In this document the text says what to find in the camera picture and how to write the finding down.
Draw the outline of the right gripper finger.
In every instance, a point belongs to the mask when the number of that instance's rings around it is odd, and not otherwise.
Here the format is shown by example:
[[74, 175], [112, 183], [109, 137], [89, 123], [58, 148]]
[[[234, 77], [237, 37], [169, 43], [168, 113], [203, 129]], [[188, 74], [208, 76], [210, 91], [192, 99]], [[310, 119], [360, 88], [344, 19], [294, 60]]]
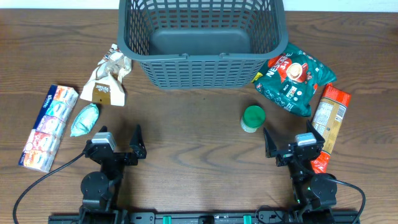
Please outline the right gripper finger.
[[267, 131], [266, 128], [263, 128], [264, 139], [265, 139], [265, 147], [266, 147], [266, 157], [272, 158], [276, 156], [277, 146], [272, 140], [271, 135]]
[[311, 122], [310, 122], [309, 120], [307, 120], [306, 125], [307, 125], [307, 132], [313, 134], [314, 138], [316, 139], [317, 144], [324, 144], [324, 143], [325, 143], [325, 139], [324, 139], [323, 136], [313, 127], [313, 125], [311, 124]]

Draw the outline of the orange biscuit packet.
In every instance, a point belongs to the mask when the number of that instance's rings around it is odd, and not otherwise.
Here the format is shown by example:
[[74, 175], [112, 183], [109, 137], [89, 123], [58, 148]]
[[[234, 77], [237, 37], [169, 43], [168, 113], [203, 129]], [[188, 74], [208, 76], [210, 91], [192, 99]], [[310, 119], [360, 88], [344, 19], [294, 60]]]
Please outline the orange biscuit packet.
[[315, 173], [326, 173], [351, 95], [327, 84], [312, 120], [313, 127], [325, 140], [320, 155], [311, 162]]

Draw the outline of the teal snack pouch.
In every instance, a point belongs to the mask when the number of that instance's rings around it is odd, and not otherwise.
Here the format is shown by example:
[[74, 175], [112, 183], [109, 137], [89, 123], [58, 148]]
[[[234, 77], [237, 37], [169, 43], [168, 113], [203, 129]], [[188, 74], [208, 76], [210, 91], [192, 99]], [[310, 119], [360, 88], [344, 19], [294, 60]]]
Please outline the teal snack pouch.
[[85, 106], [76, 116], [71, 126], [70, 136], [77, 137], [88, 134], [93, 129], [99, 115], [100, 111], [95, 104], [91, 103]]

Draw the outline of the green lidded jar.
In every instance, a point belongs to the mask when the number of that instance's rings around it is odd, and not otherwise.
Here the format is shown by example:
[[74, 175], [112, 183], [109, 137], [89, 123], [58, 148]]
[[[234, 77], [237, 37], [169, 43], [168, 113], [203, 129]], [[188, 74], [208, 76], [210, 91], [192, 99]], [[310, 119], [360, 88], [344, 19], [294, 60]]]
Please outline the green lidded jar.
[[240, 125], [247, 133], [255, 133], [266, 120], [265, 111], [257, 105], [248, 106], [241, 117]]

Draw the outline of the beige brown paper bag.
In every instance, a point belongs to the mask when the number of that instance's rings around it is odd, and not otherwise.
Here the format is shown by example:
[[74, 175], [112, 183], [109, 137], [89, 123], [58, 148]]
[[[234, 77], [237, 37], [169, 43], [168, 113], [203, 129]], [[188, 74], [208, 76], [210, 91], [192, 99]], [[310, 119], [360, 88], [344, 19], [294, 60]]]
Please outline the beige brown paper bag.
[[93, 103], [124, 106], [126, 95], [122, 81], [131, 70], [132, 60], [112, 44], [84, 85], [80, 98]]

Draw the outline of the green Nescafe coffee bag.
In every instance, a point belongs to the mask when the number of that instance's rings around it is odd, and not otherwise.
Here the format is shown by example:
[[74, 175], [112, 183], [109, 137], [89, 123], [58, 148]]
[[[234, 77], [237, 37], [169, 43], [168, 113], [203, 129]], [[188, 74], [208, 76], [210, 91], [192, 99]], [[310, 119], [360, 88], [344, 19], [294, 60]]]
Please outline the green Nescafe coffee bag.
[[303, 117], [311, 116], [310, 101], [318, 87], [334, 81], [336, 75], [329, 67], [292, 43], [280, 55], [267, 60], [252, 79], [261, 95]]

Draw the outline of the Kleenex tissue multipack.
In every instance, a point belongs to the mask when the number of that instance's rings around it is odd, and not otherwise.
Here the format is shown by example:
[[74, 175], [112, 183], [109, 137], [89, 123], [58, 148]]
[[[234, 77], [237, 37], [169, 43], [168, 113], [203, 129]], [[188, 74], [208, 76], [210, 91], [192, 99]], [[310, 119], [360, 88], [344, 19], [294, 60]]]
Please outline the Kleenex tissue multipack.
[[72, 87], [50, 86], [23, 148], [19, 166], [41, 172], [50, 170], [77, 99], [78, 93]]

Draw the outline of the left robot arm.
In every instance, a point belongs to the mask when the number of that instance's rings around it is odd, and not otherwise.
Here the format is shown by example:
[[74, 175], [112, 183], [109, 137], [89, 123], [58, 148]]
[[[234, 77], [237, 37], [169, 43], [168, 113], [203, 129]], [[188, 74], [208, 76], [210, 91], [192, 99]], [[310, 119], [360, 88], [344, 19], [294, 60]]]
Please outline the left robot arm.
[[86, 142], [85, 157], [100, 165], [100, 170], [87, 174], [80, 185], [82, 208], [93, 213], [119, 215], [117, 197], [126, 166], [136, 166], [147, 155], [141, 126], [137, 125], [130, 140], [131, 152], [116, 152], [116, 141], [106, 126]]

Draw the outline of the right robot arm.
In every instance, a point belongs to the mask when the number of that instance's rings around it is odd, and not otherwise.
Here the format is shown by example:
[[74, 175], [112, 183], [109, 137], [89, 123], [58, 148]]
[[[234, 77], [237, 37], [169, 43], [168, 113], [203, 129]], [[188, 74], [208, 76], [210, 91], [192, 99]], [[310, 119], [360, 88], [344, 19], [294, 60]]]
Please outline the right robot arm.
[[292, 216], [296, 222], [303, 222], [304, 213], [326, 210], [336, 204], [337, 186], [331, 180], [333, 176], [315, 173], [311, 162], [317, 159], [323, 149], [325, 139], [307, 121], [307, 132], [298, 134], [287, 149], [278, 149], [267, 129], [263, 129], [266, 144], [266, 157], [275, 158], [278, 167], [287, 166], [294, 198]]

